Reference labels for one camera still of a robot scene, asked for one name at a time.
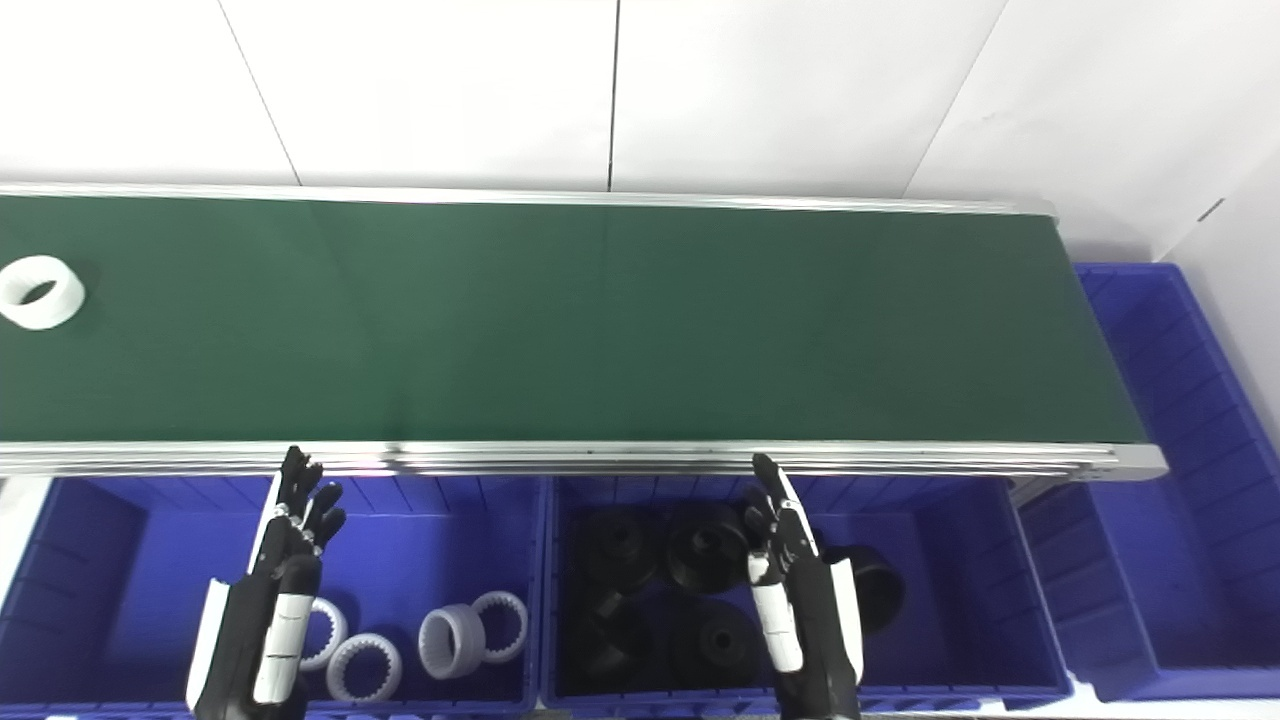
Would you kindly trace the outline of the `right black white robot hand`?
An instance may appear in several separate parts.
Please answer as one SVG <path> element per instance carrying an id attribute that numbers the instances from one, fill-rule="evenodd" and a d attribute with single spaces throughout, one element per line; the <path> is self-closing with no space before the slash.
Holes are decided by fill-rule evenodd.
<path id="1" fill-rule="evenodd" d="M 782 719 L 859 719 L 861 615 L 849 560 L 824 560 L 783 468 L 754 454 L 746 578 Z"/>

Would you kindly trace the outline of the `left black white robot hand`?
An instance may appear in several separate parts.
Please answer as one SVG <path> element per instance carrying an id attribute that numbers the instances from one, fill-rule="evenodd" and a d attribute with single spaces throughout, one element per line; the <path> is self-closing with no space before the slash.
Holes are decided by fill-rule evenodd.
<path id="1" fill-rule="evenodd" d="M 186 685 L 196 719 L 302 719 L 302 657 L 343 487 L 291 446 L 271 479 L 244 574 L 209 583 Z"/>

